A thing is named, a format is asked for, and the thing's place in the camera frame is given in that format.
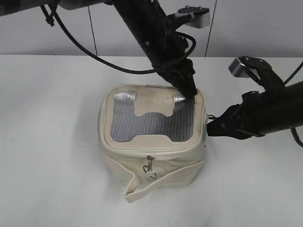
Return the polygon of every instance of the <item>cable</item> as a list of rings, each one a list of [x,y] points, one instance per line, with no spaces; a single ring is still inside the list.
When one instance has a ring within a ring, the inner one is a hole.
[[[292,135],[294,137],[294,140],[296,141],[296,143],[300,146],[303,147],[303,142],[300,140],[298,132],[295,128],[291,129],[292,131]]]
[[[98,56],[97,45],[96,45],[96,39],[95,39],[95,32],[94,32],[94,28],[93,28],[93,22],[92,22],[92,20],[91,20],[90,8],[89,8],[89,6],[87,6],[87,8],[88,8],[88,10],[89,10],[90,28],[91,28],[91,33],[92,33],[92,35],[93,35],[95,51],[96,51],[96,55]]]
[[[168,67],[182,61],[183,59],[187,58],[195,49],[196,47],[196,40],[184,33],[180,33],[178,32],[179,35],[185,37],[186,39],[189,39],[192,42],[192,46],[190,47],[190,49],[188,50],[188,52],[186,52],[182,57],[177,58],[175,60],[171,60],[169,61],[167,64],[164,64],[162,68],[160,69],[153,69],[153,70],[143,70],[143,71],[136,71],[136,70],[129,70],[129,69],[125,69],[119,66],[116,66],[110,62],[107,62],[106,60],[94,55],[92,52],[90,52],[89,50],[87,50],[85,47],[83,47],[68,31],[68,29],[65,27],[64,23],[61,21],[59,15],[57,14],[57,12],[55,12],[54,10],[54,6],[49,5],[51,10],[53,10],[53,16],[56,19],[58,25],[61,27],[62,31],[68,36],[68,38],[83,52],[85,52],[88,56],[92,57],[93,59],[113,68],[116,69],[118,71],[122,71],[125,73],[130,73],[130,74],[136,74],[136,75],[143,75],[143,74],[151,74],[151,73],[155,73],[155,72],[161,72],[164,71],[165,69],[167,69]]]
[[[284,82],[284,84],[286,85],[289,81],[291,81],[292,78],[295,77],[295,75],[298,73],[298,71],[300,71],[300,69],[303,67],[303,62],[301,62],[301,64],[297,67],[297,69],[292,73],[292,75],[290,75],[290,77]]]
[[[208,46],[209,46],[209,42],[210,42],[210,36],[212,34],[212,29],[213,29],[213,25],[214,25],[214,14],[216,12],[217,2],[218,2],[218,0],[216,0],[216,2],[214,3],[214,13],[213,13],[212,21],[211,21],[211,24],[210,24],[210,29],[209,29],[209,34],[208,34],[208,39],[207,39],[207,44],[206,44],[204,57],[207,56]]]
[[[295,75],[300,71],[300,69],[303,67],[303,62],[301,62],[301,64],[296,68],[296,70],[292,73],[292,75],[289,76],[289,78],[284,82],[284,84],[286,85],[289,81],[291,81]],[[292,128],[291,129],[293,138],[295,140],[295,142],[300,146],[303,147],[303,142],[300,140],[300,137],[298,135],[297,129]]]

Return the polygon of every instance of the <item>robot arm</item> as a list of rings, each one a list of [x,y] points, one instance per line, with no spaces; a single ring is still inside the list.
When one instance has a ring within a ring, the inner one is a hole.
[[[176,32],[183,24],[203,28],[210,24],[209,9],[188,7],[166,15],[157,0],[0,0],[0,16],[32,7],[59,4],[72,10],[97,3],[113,5],[151,61],[157,73],[186,98],[196,95],[193,63],[186,52],[186,34]]]
[[[45,4],[52,10],[58,4],[72,10],[97,3],[116,8],[152,66],[157,69],[148,70],[149,73],[157,72],[186,98],[192,98],[196,94],[193,80],[195,71],[192,61],[187,58],[191,51],[186,52],[187,39],[191,37],[176,32],[176,29],[184,24],[197,28],[209,25],[209,9],[186,6],[167,16],[158,0],[0,0],[0,16],[41,6],[47,22],[52,25],[54,15],[48,17]],[[193,46],[190,50],[193,50],[196,43],[193,38],[191,40]],[[265,92],[259,94],[251,91],[243,94],[241,105],[229,107],[221,117],[207,125],[208,135],[243,140],[291,129],[297,143],[303,146],[295,131],[295,127],[303,125],[303,82],[286,87],[286,82],[274,73],[267,62],[245,56],[236,58],[229,69],[236,77],[253,79],[264,87]]]

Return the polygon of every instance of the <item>cooler bag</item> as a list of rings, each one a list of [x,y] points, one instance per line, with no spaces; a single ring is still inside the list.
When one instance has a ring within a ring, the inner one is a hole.
[[[138,200],[157,188],[190,184],[203,163],[204,99],[186,100],[173,87],[121,85],[105,97],[98,130],[105,161]]]

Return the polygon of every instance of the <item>white table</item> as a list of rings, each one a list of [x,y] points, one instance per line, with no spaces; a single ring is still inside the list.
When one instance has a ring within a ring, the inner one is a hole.
[[[146,58],[107,59],[150,68]],[[283,79],[302,61],[266,60]],[[209,114],[262,90],[229,73],[232,58],[193,61]],[[0,56],[0,70],[1,227],[303,226],[303,149],[289,131],[208,138],[204,168],[190,186],[128,204],[98,149],[99,107],[118,84],[168,84],[85,56]],[[300,72],[292,83],[302,79]]]

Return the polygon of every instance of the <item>zipper pull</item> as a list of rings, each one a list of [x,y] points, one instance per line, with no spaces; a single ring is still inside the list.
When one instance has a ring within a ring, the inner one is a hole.
[[[152,169],[152,161],[155,159],[154,157],[147,156],[148,159],[148,166],[143,166],[143,171],[148,175],[151,179],[157,179],[157,174]]]

